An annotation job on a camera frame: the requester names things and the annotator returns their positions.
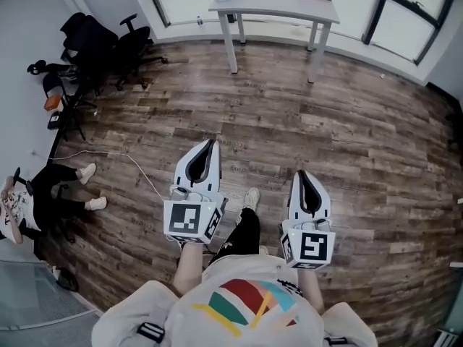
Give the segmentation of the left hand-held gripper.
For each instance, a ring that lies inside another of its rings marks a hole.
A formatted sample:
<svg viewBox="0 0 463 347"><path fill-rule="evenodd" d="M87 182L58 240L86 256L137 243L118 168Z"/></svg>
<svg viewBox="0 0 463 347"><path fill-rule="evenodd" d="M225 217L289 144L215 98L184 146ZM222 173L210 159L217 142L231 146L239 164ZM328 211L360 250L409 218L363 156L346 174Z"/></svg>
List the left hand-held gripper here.
<svg viewBox="0 0 463 347"><path fill-rule="evenodd" d="M209 244L224 215L220 180L220 144L208 139L192 147L177 163L176 185L164 201L164 234L178 242ZM206 192L187 189L194 187Z"/></svg>

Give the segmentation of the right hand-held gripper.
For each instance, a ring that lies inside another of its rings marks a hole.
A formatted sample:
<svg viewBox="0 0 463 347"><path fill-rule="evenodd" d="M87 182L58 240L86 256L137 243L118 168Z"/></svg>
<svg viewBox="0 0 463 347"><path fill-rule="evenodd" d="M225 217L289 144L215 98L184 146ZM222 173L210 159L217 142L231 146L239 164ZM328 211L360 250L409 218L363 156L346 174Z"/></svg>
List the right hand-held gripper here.
<svg viewBox="0 0 463 347"><path fill-rule="evenodd" d="M319 270L331 264L336 234L330 220L301 219L330 215L331 198L325 187L308 171L298 170L292 180L288 219L282 223L281 246L289 267Z"/></svg>

